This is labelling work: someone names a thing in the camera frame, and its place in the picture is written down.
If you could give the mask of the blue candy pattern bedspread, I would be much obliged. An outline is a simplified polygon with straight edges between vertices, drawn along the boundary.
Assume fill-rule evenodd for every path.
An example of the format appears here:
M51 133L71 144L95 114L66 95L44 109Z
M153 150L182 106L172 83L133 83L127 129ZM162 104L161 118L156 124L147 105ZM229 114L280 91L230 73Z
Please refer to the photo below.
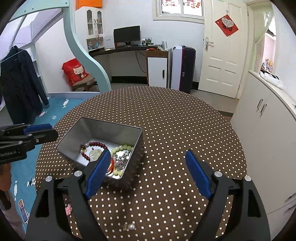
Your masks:
M49 107L36 117L34 125L49 123L54 126L67 112L83 101L70 98L49 98ZM22 199L27 215L31 210L36 198L36 187L33 186L32 178L35 177L37 159L41 145L27 153L27 158L11 164L11 194L15 202L16 211L20 214L18 202Z

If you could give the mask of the brown polka dot tablecloth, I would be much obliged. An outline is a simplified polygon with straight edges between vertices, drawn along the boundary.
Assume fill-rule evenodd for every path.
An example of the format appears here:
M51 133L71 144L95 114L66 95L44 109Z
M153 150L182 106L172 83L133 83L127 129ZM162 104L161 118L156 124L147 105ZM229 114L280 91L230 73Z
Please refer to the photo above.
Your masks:
M247 173L243 148L229 121L206 102L160 87L127 87L93 97L55 125L62 137L81 117L142 128L144 158L133 189L103 185L90 207L109 240L188 240L203 216L185 164L193 150L213 170L235 179ZM123 230L134 223L136 230Z

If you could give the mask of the window with red decals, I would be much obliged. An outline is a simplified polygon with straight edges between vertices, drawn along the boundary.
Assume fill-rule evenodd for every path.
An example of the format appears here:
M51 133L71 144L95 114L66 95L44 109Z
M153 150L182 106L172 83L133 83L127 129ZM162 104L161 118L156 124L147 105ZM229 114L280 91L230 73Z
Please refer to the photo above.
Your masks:
M204 24L204 4L201 0L152 1L154 21L182 21Z

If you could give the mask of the black and white suitcase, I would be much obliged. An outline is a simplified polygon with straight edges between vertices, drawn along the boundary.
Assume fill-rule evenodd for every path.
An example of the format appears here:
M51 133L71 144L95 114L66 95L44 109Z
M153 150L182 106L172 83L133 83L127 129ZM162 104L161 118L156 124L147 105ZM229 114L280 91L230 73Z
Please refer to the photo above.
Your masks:
M171 89L190 94L193 84L196 50L184 45L173 48Z

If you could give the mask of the white glass door cupboard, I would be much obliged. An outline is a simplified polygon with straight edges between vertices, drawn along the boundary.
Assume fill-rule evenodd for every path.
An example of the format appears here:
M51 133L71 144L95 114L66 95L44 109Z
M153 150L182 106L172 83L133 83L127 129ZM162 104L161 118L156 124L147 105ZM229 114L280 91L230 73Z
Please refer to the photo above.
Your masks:
M82 47L89 52L104 48L102 9L83 6L75 11L75 29Z

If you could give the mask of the pink charm keychain cluster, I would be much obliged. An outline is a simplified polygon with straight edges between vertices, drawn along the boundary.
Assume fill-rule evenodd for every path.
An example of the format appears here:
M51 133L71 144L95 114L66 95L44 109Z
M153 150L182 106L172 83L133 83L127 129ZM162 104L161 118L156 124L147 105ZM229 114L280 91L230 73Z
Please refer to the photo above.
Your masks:
M66 211L66 215L70 216L72 213L72 206L71 204L67 204L67 206L65 206L65 211Z

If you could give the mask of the teal curved bed frame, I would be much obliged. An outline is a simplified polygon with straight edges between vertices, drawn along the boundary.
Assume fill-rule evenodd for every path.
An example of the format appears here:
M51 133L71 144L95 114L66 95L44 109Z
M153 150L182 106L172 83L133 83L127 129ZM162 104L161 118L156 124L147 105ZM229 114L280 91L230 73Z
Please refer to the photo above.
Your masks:
M71 52L94 76L99 91L101 93L110 91L111 84L105 69L88 54L78 40L75 29L74 1L16 1L8 10L7 22L37 11L58 8L63 10L64 33Z

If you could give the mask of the single pearl earring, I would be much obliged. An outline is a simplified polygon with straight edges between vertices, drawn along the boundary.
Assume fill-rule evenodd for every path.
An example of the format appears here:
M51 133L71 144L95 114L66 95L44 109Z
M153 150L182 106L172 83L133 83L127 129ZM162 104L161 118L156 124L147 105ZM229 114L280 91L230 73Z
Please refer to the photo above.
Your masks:
M126 230L126 231L130 231L130 230L136 230L136 226L134 223L125 223L123 225L123 230Z

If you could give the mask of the white room door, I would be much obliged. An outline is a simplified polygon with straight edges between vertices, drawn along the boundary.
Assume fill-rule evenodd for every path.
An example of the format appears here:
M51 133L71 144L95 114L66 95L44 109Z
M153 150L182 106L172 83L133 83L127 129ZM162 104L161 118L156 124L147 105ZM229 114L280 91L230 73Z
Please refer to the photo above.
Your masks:
M247 5L243 1L204 1L204 39L209 38L208 51L205 42L199 90L236 97L245 63L248 40ZM226 37L215 23L226 14L239 30Z

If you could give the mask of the red heart door decoration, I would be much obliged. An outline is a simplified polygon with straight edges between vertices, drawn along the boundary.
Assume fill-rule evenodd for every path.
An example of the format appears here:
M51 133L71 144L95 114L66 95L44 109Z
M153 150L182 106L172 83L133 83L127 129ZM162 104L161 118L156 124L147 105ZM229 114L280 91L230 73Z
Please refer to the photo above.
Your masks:
M216 20L215 23L222 30L226 37L229 37L233 33L237 32L239 28L236 26L234 21L229 17L228 14Z

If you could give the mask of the white door small cabinet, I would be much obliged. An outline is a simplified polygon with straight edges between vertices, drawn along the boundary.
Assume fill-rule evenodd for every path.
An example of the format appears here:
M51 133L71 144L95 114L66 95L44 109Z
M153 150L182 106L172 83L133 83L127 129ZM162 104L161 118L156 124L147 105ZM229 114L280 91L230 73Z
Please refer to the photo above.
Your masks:
M147 82L152 87L168 86L168 51L148 49L145 52L147 60Z

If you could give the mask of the black computer monitor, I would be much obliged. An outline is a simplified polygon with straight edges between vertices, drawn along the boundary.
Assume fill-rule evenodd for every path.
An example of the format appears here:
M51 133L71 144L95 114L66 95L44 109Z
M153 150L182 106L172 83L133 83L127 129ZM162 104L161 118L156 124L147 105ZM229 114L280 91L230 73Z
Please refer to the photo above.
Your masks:
M140 26L130 26L124 28L117 28L113 30L113 39L115 47L124 43L130 45L133 42L140 41Z

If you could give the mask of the red knot tassel charm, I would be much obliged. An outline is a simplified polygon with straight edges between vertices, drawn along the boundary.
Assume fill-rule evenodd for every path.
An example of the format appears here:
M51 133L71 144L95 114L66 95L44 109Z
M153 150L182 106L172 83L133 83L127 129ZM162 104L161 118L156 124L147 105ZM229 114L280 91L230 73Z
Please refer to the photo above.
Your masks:
M113 171L114 171L114 159L111 157L110 165L109 165L109 167L108 167L108 169L107 169L106 174L109 175L109 174L111 174Z

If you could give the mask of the grey metal tin box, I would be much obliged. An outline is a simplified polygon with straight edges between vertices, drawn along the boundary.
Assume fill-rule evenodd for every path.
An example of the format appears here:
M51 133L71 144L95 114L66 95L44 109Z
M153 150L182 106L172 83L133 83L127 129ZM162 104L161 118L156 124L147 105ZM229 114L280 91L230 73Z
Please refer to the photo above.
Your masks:
M132 189L144 158L142 128L92 118L80 118L62 136L56 148L67 160L72 161L82 170L90 163L82 156L82 150L85 150L86 156L89 156L92 150L103 151L104 149L97 143L105 145L109 151L119 147L132 148L122 161L123 170L118 175L106 174L104 179L110 186L125 190Z

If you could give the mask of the white low cabinet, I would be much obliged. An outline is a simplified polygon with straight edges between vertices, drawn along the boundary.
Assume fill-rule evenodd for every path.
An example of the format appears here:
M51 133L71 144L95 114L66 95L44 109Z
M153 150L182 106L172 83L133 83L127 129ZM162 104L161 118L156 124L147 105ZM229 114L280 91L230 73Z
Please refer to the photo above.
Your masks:
M231 125L274 239L295 211L295 101L250 71Z

